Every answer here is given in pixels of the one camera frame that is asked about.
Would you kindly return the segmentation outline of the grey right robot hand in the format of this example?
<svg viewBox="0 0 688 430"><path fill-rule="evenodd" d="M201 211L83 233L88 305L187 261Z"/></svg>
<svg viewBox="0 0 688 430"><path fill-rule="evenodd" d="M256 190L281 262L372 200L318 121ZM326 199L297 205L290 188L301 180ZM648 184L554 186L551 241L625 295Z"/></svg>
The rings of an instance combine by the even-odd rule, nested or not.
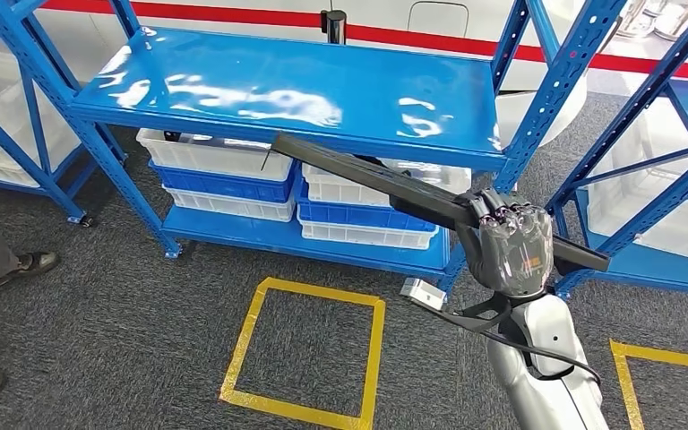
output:
<svg viewBox="0 0 688 430"><path fill-rule="evenodd" d="M554 264L546 211L493 188L474 194L469 211L477 225L457 224L455 231L475 280L507 297L541 293Z"/></svg>

